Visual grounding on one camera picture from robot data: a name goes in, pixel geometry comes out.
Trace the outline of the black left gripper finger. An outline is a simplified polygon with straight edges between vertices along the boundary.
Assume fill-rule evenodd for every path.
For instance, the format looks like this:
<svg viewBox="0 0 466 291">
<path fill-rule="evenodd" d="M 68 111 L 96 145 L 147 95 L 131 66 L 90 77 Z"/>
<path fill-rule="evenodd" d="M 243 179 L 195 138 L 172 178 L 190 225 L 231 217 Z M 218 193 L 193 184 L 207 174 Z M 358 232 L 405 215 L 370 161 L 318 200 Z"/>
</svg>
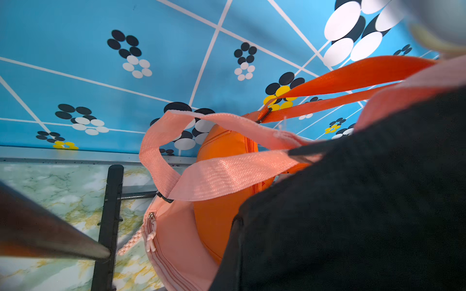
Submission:
<svg viewBox="0 0 466 291">
<path fill-rule="evenodd" d="M 1 183 L 1 256 L 102 260 L 110 250 Z"/>
</svg>

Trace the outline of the black bag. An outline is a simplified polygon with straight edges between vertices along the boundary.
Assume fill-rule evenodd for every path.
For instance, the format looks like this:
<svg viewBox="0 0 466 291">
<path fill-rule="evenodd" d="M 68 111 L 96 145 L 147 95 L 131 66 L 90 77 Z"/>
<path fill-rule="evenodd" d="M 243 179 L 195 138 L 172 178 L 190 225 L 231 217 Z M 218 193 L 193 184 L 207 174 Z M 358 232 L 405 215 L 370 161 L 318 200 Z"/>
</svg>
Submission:
<svg viewBox="0 0 466 291">
<path fill-rule="evenodd" d="M 249 198 L 213 291 L 463 291 L 466 90 L 416 104 Z"/>
</svg>

